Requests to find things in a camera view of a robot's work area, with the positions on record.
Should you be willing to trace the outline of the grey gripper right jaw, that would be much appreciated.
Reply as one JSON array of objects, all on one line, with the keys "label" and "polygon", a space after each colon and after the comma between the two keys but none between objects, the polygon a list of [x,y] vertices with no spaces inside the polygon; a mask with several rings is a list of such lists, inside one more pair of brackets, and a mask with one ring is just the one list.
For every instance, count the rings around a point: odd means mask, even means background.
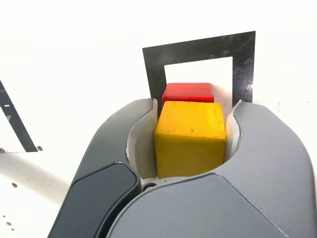
[{"label": "grey gripper right jaw", "polygon": [[141,193],[108,237],[316,237],[314,171],[299,137],[264,106],[240,102],[232,114],[240,138],[226,163]]}]

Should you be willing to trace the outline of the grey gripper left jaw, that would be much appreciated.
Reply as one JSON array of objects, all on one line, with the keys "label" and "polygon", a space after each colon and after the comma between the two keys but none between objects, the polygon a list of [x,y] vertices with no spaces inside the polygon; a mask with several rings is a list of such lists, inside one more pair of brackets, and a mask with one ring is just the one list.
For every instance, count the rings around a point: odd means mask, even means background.
[{"label": "grey gripper left jaw", "polygon": [[157,176],[155,99],[111,115],[92,138],[49,233],[51,238],[104,238],[118,213]]}]

